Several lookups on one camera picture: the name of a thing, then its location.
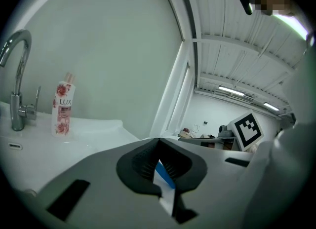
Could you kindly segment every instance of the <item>faucet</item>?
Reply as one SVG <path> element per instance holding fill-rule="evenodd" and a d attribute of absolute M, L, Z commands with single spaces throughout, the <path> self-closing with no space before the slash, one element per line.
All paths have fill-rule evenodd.
<path fill-rule="evenodd" d="M 11 113 L 11 122 L 12 122 L 12 129 L 14 131 L 21 131 L 24 128 L 24 119 L 36 119 L 37 115 L 37 108 L 38 108 L 38 101 L 40 95 L 40 87 L 36 93 L 36 101 L 34 105 L 23 105 L 22 104 L 22 93 L 20 92 L 21 89 L 21 82 L 23 77 L 23 72 L 25 69 L 26 62 L 28 60 L 31 44 L 32 44 L 32 37 L 31 33 L 28 30 L 18 30 L 11 37 L 6 41 L 4 44 L 1 53 L 0 53 L 0 67 L 5 67 L 5 64 L 14 49 L 14 47 L 20 42 L 24 41 L 24 48 L 22 57 L 16 72 L 15 76 L 15 86 L 10 96 L 10 113 Z"/>

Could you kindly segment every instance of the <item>sink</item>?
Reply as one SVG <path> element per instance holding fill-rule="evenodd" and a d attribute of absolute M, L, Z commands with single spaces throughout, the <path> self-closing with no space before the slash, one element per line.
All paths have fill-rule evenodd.
<path fill-rule="evenodd" d="M 0 102 L 0 164 L 12 187 L 38 192 L 83 158 L 139 141 L 121 120 L 71 118 L 67 137 L 51 135 L 51 115 L 38 113 L 22 131 L 11 129 L 10 105 Z"/>

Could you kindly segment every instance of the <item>ceiling light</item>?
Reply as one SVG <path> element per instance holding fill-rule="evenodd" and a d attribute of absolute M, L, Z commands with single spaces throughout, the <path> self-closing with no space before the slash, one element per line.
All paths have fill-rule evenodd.
<path fill-rule="evenodd" d="M 301 23 L 294 17 L 286 17 L 282 15 L 274 15 L 284 23 L 288 24 L 293 30 L 295 30 L 304 40 L 306 40 L 307 30 L 301 25 Z"/>
<path fill-rule="evenodd" d="M 273 105 L 271 104 L 268 104 L 268 103 L 264 103 L 265 106 L 271 108 L 272 110 L 275 110 L 275 111 L 278 111 L 279 109 L 277 107 L 274 107 Z"/>
<path fill-rule="evenodd" d="M 223 86 L 219 86 L 218 88 L 221 89 L 221 90 L 225 90 L 225 91 L 237 94 L 239 96 L 244 96 L 244 93 L 236 91 L 236 90 L 233 90 L 233 89 L 229 89 L 229 88 L 226 88 L 226 87 L 223 87 Z"/>

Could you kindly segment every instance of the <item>white corrugated ceiling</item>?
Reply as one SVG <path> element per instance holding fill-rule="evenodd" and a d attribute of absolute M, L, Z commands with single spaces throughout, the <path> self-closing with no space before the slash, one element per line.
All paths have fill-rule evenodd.
<path fill-rule="evenodd" d="M 197 29 L 198 89 L 212 93 L 224 85 L 243 91 L 257 105 L 288 105 L 280 83 L 302 59 L 305 41 L 276 17 L 257 10 L 247 15 L 239 0 L 190 4 Z"/>

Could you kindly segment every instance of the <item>bottle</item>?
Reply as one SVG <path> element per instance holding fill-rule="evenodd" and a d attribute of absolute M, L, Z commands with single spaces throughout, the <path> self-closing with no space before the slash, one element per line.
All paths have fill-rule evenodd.
<path fill-rule="evenodd" d="M 69 135 L 70 112 L 76 87 L 72 84 L 75 76 L 67 73 L 64 81 L 59 82 L 51 113 L 51 134 L 55 137 Z"/>

